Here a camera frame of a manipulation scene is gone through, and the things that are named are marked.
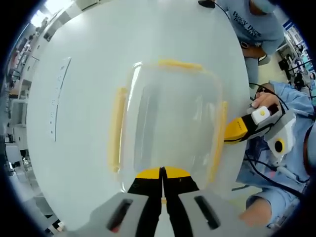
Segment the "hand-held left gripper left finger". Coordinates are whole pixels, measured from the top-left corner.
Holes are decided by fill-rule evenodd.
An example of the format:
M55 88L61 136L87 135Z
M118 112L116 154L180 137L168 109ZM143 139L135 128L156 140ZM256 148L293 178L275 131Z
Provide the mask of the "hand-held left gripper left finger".
M117 193L96 208L89 221L67 237L153 237L161 214L160 167L146 169L125 193Z

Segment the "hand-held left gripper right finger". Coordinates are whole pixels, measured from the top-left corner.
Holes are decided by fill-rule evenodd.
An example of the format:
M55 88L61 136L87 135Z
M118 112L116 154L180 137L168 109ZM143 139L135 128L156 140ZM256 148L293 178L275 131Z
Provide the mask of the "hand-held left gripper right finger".
M265 227L249 227L234 208L210 189L199 189L182 169L160 168L166 209L176 237L266 237Z

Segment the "person's right hand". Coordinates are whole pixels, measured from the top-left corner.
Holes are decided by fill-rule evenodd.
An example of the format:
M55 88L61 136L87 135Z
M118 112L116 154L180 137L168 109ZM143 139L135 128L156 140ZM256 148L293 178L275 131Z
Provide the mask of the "person's right hand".
M280 109L280 102L276 95L266 92L259 92L256 94L254 101L251 104L251 107L257 109L261 106L270 107L276 105Z

